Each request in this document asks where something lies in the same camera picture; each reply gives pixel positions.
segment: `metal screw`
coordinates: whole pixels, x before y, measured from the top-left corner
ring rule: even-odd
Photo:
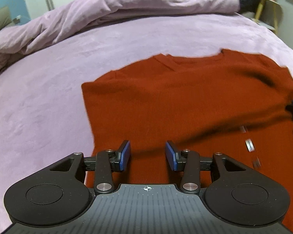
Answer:
[[[101,183],[96,186],[96,188],[100,191],[107,191],[112,188],[112,185],[109,183]]]
[[[197,184],[195,183],[185,183],[182,187],[187,191],[194,191],[198,188]]]

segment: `orange-red garment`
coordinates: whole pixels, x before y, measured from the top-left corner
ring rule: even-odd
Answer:
[[[93,154],[131,142],[127,171],[113,174],[116,184],[179,183],[165,158],[167,140],[201,156],[223,152],[250,167],[256,155],[260,171],[290,193],[283,223],[293,231],[293,120],[285,111],[293,79],[287,68],[231,50],[206,58],[159,54],[84,83],[82,91]],[[255,152],[247,150],[247,139]],[[202,185],[210,182],[202,173]]]

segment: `pink blanket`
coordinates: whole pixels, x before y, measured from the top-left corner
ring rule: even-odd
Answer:
[[[0,69],[85,27],[141,15],[232,14],[239,0],[74,0],[22,26],[0,32]]]

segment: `pink bedsheet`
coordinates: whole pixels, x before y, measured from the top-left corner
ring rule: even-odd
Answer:
[[[221,48],[262,53],[293,76],[293,50],[237,14],[145,17],[96,27],[9,67],[0,75],[0,232],[11,223],[3,205],[10,185],[72,152],[91,154],[82,83],[155,54],[201,57]]]

